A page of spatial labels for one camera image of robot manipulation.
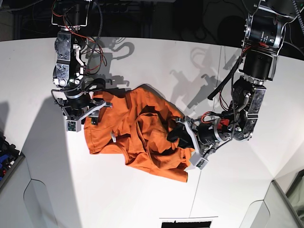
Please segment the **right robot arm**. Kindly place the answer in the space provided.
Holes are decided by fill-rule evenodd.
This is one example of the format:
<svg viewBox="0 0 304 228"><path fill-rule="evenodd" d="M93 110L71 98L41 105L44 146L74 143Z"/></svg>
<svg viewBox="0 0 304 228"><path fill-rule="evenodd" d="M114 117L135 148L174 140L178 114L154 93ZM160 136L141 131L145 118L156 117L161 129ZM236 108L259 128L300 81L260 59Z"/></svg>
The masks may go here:
<svg viewBox="0 0 304 228"><path fill-rule="evenodd" d="M51 93L63 93L65 98L54 98L66 117L66 130L79 132L86 118L93 125L99 123L99 113L103 107L110 107L102 98L93 98L90 93L105 89L102 78L87 81L92 75L89 65L94 54L100 56L100 63L106 64L99 39L103 28L103 18L96 38L79 33L88 24L88 16L93 7L102 14L96 0L56 0L51 7L52 24L60 27L54 46L57 61L53 71Z"/></svg>

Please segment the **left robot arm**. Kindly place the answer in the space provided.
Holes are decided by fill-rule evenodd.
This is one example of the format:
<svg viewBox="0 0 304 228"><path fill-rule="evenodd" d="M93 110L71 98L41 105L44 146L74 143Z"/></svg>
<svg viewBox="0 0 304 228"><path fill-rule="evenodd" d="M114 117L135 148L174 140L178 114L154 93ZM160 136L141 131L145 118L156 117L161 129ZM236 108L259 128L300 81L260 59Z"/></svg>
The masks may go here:
<svg viewBox="0 0 304 228"><path fill-rule="evenodd" d="M231 83L231 102L221 113L206 112L197 119L178 118L167 140L181 148L193 148L206 158L231 140L251 138L266 88L276 72L279 53L285 41L286 26L297 20L302 25L301 0L260 0L245 21L241 54L234 66L208 96L221 96Z"/></svg>

